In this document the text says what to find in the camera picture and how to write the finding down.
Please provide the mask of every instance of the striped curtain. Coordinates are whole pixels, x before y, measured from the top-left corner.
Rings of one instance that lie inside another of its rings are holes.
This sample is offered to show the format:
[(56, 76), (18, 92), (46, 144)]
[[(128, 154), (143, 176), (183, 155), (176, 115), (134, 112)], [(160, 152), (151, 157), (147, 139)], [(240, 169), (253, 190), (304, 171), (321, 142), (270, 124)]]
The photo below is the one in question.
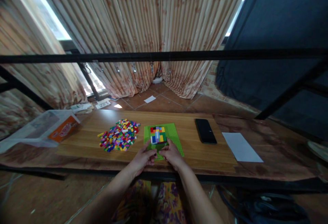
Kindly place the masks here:
[[(2, 55), (65, 54), (32, 0), (0, 0), (0, 52)], [(87, 101), (72, 64), (2, 66), (55, 109)], [(0, 139), (43, 112), (17, 90), (1, 93), (0, 99)]]
[[(217, 50), (241, 0), (49, 0), (81, 53)], [(211, 61), (93, 63), (115, 97), (145, 91), (156, 75), (192, 98)]]

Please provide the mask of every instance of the black bag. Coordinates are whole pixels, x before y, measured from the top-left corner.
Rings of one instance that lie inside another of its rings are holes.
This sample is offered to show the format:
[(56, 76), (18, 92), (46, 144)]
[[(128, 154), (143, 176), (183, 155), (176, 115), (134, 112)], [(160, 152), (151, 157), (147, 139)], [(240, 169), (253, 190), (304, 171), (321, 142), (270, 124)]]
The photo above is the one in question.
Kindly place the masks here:
[(305, 210), (289, 195), (261, 193), (244, 201), (254, 224), (310, 224)]

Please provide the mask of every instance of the hand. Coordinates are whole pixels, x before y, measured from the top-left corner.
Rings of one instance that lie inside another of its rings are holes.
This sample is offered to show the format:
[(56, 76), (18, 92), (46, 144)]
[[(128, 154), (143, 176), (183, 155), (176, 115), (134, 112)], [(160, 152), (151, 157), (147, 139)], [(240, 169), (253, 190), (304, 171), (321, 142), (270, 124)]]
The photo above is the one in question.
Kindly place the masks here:
[(138, 151), (136, 156), (129, 163), (128, 168), (132, 171), (134, 177), (141, 174), (146, 165), (154, 165), (154, 158), (157, 158), (156, 149), (147, 151), (150, 140)]
[(163, 147), (158, 153), (170, 164), (172, 164), (175, 171), (178, 170), (178, 167), (185, 164), (184, 159), (182, 158), (177, 146), (170, 140), (167, 139), (168, 145)]

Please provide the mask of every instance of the black smartphone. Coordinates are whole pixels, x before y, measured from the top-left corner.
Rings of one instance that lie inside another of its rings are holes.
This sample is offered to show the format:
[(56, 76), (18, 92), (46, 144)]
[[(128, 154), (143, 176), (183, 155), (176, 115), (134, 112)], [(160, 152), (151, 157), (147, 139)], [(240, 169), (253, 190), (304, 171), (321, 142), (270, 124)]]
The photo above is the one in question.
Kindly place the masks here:
[(195, 119), (199, 138), (204, 144), (217, 144), (211, 126), (206, 119)]

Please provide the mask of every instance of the table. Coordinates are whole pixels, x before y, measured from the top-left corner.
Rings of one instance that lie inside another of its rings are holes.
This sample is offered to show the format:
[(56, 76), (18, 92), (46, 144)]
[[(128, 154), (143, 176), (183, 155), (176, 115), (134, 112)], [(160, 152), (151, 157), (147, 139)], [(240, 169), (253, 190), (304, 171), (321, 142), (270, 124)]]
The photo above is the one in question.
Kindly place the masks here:
[[(239, 132), (264, 163), (238, 162), (236, 172), (194, 169), (201, 183), (221, 184), (256, 191), (281, 193), (328, 193), (328, 170), (316, 159), (295, 150), (268, 126), (266, 121), (211, 114), (222, 132)], [(127, 163), (93, 158), (60, 156), (57, 148), (38, 148), (18, 143), (0, 155), (0, 170), (32, 174), (58, 180), (57, 173), (115, 176)], [(170, 166), (146, 167), (139, 176), (145, 180), (175, 181)]]
[[(217, 140), (217, 145), (203, 144), (198, 136), (195, 119), (207, 119)], [(97, 134), (109, 130), (120, 119), (140, 123), (135, 143), (127, 151), (105, 152), (99, 146)], [(144, 144), (144, 126), (174, 123), (184, 153), (184, 160), (192, 169), (235, 172), (237, 165), (220, 128), (208, 114), (183, 114), (140, 111), (95, 110), (86, 117), (81, 126), (59, 146), (57, 154), (110, 161), (130, 162)], [(165, 160), (155, 162), (168, 166)]]

